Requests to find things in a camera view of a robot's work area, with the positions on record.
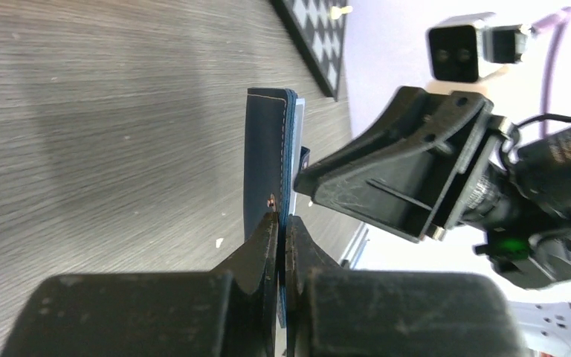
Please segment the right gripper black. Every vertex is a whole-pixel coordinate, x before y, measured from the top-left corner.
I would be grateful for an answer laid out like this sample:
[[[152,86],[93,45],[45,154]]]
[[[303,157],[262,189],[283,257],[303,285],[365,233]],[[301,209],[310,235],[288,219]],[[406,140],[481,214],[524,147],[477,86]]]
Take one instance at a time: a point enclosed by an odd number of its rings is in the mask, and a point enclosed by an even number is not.
[[[571,117],[569,127],[520,145],[520,127],[504,118],[473,119],[453,135],[471,144],[426,235],[468,225],[485,234],[474,253],[523,289],[571,281]]]

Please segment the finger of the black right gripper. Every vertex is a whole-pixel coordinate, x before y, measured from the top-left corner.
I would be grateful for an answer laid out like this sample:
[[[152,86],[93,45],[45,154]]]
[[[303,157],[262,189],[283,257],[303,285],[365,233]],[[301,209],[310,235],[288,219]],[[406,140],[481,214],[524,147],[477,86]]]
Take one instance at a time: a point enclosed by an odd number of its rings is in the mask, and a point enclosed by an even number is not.
[[[403,86],[366,132],[302,170],[294,189],[418,243],[463,214],[494,147],[492,110],[476,92]]]

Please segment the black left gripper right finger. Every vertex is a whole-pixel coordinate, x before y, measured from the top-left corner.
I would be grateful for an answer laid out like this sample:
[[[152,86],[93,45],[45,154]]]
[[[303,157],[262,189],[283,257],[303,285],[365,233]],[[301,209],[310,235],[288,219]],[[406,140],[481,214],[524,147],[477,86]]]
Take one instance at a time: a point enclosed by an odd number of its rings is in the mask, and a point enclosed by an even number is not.
[[[289,356],[525,356],[500,289],[478,274],[341,267],[303,220],[285,231]]]

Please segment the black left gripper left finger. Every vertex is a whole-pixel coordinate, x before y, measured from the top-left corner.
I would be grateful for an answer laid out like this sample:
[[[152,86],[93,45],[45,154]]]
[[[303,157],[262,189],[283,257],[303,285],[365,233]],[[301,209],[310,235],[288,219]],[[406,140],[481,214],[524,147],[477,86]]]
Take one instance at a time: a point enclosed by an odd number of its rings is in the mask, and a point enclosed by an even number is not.
[[[273,356],[278,215],[210,271],[42,281],[3,356]]]

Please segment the blue leather card holder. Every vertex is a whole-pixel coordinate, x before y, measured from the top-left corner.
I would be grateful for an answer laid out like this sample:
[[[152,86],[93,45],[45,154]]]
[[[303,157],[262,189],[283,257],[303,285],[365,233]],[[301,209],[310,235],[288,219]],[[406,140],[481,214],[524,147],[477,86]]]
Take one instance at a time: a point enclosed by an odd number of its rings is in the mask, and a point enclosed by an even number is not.
[[[285,240],[286,224],[294,214],[297,194],[293,181],[309,162],[302,147],[306,101],[291,89],[247,90],[243,179],[243,222],[249,239],[263,216],[279,217],[277,236],[277,318],[286,320]]]

